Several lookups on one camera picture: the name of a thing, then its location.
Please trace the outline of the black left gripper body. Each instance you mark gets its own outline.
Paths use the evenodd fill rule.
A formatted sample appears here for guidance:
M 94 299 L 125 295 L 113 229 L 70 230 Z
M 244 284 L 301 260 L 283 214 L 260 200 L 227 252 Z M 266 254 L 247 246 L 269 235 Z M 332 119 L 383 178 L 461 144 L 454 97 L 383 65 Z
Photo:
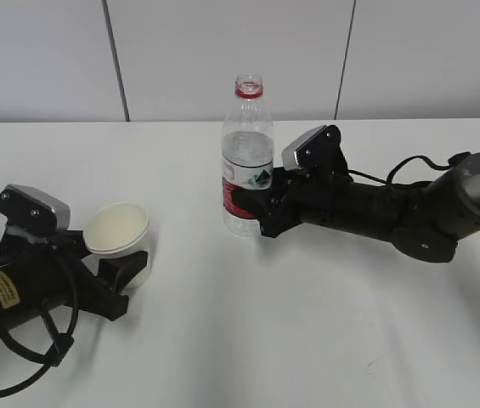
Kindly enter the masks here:
M 58 250 L 54 256 L 67 276 L 72 279 L 71 306 L 107 320 L 117 320 L 128 310 L 129 297 L 114 293 L 83 262 L 82 258 L 66 250 Z

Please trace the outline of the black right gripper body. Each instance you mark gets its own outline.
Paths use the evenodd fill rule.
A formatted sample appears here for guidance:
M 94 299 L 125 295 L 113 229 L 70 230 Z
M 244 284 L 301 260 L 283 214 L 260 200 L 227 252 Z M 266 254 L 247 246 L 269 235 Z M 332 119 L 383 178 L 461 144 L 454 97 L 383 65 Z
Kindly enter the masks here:
M 261 220 L 261 231 L 275 238 L 300 224 L 339 230 L 336 198 L 346 184 L 346 174 L 332 171 L 327 175 L 295 172 L 296 182 L 286 190 L 271 190 L 268 216 Z

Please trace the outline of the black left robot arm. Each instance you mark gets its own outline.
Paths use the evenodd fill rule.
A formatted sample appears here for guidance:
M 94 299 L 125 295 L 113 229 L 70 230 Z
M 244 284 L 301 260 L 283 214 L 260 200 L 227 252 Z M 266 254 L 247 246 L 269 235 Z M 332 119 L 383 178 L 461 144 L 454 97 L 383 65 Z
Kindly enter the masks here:
M 107 320 L 128 308 L 124 290 L 147 266 L 136 250 L 98 262 L 93 273 L 83 262 L 90 251 L 79 230 L 62 231 L 40 242 L 4 234 L 0 242 L 0 334 L 40 316 L 43 309 L 68 306 Z

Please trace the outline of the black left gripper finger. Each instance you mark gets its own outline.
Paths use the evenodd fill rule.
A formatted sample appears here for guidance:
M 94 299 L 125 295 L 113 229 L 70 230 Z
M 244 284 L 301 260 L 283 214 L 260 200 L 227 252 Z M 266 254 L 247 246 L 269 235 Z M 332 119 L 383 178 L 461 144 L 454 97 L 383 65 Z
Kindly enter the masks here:
M 54 245 L 75 255 L 88 255 L 88 248 L 81 230 L 59 231 L 54 236 Z
M 101 258 L 98 278 L 114 293 L 136 289 L 148 279 L 148 253 L 137 251 L 121 258 Z

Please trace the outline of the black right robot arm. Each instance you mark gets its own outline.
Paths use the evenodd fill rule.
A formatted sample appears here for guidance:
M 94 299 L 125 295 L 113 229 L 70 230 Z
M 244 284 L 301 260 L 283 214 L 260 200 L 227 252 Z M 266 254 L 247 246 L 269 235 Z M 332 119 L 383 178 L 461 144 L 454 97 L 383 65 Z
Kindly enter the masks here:
M 459 155 L 433 181 L 382 185 L 352 180 L 338 136 L 297 150 L 298 169 L 278 167 L 267 190 L 235 190 L 232 201 L 275 238 L 300 224 L 385 241 L 423 262 L 450 262 L 457 244 L 480 231 L 480 153 Z

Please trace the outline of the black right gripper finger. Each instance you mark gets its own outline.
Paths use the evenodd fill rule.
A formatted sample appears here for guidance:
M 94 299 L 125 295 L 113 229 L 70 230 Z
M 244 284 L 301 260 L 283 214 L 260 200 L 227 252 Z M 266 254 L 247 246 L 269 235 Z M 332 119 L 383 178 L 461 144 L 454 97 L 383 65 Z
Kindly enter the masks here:
M 255 219 L 268 216 L 271 207 L 271 190 L 243 190 L 232 192 L 232 202 Z
M 295 172 L 286 171 L 283 167 L 273 169 L 271 190 L 286 190 L 296 182 Z

